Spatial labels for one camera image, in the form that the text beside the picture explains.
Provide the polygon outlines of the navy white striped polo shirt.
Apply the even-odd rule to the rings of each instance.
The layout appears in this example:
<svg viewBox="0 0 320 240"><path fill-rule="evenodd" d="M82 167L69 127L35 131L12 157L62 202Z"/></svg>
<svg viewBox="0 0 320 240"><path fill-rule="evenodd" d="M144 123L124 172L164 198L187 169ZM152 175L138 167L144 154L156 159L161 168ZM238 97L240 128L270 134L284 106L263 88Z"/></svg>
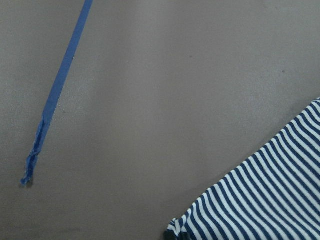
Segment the navy white striped polo shirt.
<svg viewBox="0 0 320 240"><path fill-rule="evenodd" d="M208 188L166 240L317 240L320 237L320 101Z"/></svg>

